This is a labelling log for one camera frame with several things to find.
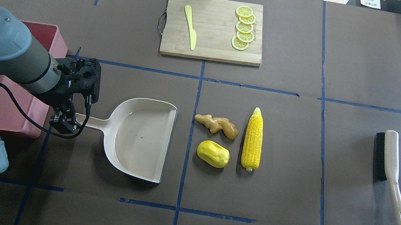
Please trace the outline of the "beige plastic dustpan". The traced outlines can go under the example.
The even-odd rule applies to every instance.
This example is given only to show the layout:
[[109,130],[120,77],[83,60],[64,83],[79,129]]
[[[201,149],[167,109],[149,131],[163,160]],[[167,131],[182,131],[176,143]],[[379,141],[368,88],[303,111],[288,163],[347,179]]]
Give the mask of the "beige plastic dustpan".
[[76,114],[77,121],[103,133],[105,156],[124,174],[159,184],[170,148],[177,107],[152,98],[128,99],[107,119]]

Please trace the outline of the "beige hand brush black bristles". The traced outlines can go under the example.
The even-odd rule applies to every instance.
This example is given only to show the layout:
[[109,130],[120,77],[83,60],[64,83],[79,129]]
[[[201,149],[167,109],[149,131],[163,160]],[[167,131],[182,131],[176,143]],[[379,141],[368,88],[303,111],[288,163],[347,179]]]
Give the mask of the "beige hand brush black bristles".
[[386,130],[374,135],[373,180],[388,182],[395,225],[401,225],[401,190],[399,187],[399,133]]

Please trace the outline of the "yellow toy bell pepper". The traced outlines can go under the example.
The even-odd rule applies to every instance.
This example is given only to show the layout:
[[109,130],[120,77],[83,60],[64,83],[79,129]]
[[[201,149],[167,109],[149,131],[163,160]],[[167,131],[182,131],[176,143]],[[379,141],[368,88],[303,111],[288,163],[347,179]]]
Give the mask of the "yellow toy bell pepper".
[[229,164],[230,152],[228,149],[212,140],[202,141],[196,150],[197,156],[215,168],[225,168]]

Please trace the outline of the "brown toy ginger root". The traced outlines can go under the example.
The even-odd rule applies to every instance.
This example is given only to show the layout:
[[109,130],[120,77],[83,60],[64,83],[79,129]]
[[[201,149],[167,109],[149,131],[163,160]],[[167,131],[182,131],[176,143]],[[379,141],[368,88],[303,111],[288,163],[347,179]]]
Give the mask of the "brown toy ginger root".
[[223,131],[224,135],[230,140],[235,140],[239,134],[235,124],[231,123],[231,121],[227,118],[213,117],[209,114],[196,114],[194,119],[203,124],[211,133]]

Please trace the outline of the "yellow toy corn cob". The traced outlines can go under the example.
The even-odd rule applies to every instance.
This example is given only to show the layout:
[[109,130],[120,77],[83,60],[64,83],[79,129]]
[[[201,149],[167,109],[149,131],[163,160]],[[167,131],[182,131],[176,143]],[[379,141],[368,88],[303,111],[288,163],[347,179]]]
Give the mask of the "yellow toy corn cob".
[[247,172],[258,169],[263,144],[263,118],[260,108],[255,108],[246,127],[242,144],[241,164]]

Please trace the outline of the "pink plastic bin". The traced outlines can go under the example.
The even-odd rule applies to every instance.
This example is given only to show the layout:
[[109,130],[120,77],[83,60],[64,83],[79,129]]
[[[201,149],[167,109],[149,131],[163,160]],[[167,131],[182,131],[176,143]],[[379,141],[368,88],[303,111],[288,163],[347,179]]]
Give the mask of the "pink plastic bin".
[[[33,37],[55,58],[64,58],[68,48],[62,38],[60,30],[55,25],[38,22],[24,24]],[[44,125],[49,106],[42,103],[26,89],[5,76],[0,76],[0,83],[7,86],[20,107],[37,124]],[[41,130],[36,128],[15,107],[8,93],[0,88],[0,134],[21,138],[36,139],[40,137]]]

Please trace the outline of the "yellow plastic knife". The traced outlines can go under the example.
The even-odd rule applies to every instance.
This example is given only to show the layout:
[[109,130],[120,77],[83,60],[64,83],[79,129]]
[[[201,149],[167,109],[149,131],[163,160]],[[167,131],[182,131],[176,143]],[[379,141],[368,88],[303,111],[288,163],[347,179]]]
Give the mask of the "yellow plastic knife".
[[193,26],[193,9],[191,5],[185,5],[184,6],[184,13],[186,16],[186,21],[188,25],[188,32],[189,32],[189,40],[190,40],[190,50],[195,50],[196,48],[196,43],[197,43],[197,32],[194,30]]

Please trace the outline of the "wooden cutting board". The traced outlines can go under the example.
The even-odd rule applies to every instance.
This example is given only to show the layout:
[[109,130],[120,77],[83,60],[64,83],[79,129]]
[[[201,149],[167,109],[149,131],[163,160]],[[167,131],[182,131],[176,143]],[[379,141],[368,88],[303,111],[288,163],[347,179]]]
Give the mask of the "wooden cutting board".
[[[190,50],[185,5],[191,5],[193,9],[193,26],[198,36],[195,50]],[[235,24],[239,21],[235,10],[241,5],[250,6],[256,16],[253,31],[255,38],[243,51],[231,45],[231,39],[237,31]],[[261,4],[250,2],[168,0],[160,54],[259,67],[263,61],[263,14]]]

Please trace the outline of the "lemon slice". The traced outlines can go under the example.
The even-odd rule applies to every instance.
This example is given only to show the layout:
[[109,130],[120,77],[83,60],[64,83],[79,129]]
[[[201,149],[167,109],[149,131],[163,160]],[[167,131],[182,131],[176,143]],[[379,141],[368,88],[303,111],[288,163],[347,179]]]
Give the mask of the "lemon slice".
[[241,5],[236,8],[235,13],[238,17],[241,18],[249,18],[250,16],[254,15],[254,12],[250,6]]
[[242,34],[251,34],[254,31],[254,25],[251,24],[248,25],[241,21],[236,22],[235,28],[237,32]]
[[251,43],[251,42],[253,42],[253,40],[255,38],[253,33],[250,33],[250,32],[243,33],[238,30],[236,31],[235,35],[236,35],[237,39],[239,39],[241,42],[244,42],[244,43]]
[[256,16],[255,14],[251,14],[250,16],[247,17],[241,17],[238,16],[238,20],[243,23],[244,25],[254,25],[256,23]]
[[241,41],[237,36],[233,36],[231,39],[231,45],[234,49],[243,51],[249,47],[249,43]]

